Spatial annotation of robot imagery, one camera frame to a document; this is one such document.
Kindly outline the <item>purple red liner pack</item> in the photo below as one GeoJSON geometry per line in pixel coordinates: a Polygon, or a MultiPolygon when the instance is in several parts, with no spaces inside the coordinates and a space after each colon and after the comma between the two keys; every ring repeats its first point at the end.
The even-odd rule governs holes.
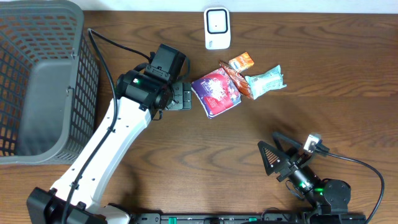
{"type": "Polygon", "coordinates": [[[223,68],[218,68],[192,82],[192,91],[209,119],[234,108],[241,94],[223,68]]]}

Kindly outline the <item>red snack wrapper packet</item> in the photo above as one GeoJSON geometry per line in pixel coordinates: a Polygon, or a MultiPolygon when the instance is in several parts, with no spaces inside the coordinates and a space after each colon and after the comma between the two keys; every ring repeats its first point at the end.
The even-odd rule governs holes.
{"type": "Polygon", "coordinates": [[[244,77],[236,70],[234,70],[231,66],[229,66],[226,62],[220,60],[219,65],[226,71],[230,79],[232,79],[234,85],[239,90],[239,92],[247,98],[253,100],[254,98],[252,95],[252,91],[244,77]]]}

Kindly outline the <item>green Zappy wipes pack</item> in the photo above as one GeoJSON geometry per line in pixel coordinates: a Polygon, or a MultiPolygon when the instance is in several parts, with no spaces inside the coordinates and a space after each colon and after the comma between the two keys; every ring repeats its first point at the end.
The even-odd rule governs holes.
{"type": "Polygon", "coordinates": [[[251,89],[253,99],[256,100],[268,91],[285,88],[287,85],[284,84],[283,76],[280,65],[277,65],[263,74],[244,78],[251,89]]]}

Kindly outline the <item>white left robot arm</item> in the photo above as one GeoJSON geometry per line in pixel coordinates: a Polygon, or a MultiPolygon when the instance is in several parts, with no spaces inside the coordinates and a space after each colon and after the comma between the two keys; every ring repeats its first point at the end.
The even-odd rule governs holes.
{"type": "Polygon", "coordinates": [[[163,110],[189,110],[189,82],[157,68],[130,70],[116,85],[100,126],[71,167],[49,191],[36,187],[27,199],[32,223],[130,223],[129,212],[101,206],[106,186],[134,140],[163,110]]]}

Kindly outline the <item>orange Kleenex tissue pack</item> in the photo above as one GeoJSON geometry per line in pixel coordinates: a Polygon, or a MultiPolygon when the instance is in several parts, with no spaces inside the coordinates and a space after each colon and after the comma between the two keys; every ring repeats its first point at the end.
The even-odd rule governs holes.
{"type": "Polygon", "coordinates": [[[229,60],[228,64],[238,73],[244,72],[254,65],[254,60],[245,52],[229,60]]]}

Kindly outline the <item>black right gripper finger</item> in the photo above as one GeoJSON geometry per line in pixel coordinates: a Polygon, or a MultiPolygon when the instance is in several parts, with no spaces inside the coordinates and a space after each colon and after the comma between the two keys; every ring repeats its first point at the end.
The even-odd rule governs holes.
{"type": "Polygon", "coordinates": [[[272,139],[275,143],[276,149],[278,149],[281,152],[298,152],[299,149],[302,147],[301,142],[291,139],[288,136],[283,135],[282,133],[279,132],[273,132],[272,139]],[[282,147],[282,142],[287,143],[290,146],[288,150],[285,150],[282,147]]]}
{"type": "Polygon", "coordinates": [[[275,147],[264,141],[259,141],[257,146],[267,175],[275,173],[280,176],[288,176],[291,173],[290,157],[285,153],[278,140],[275,141],[275,147]]]}

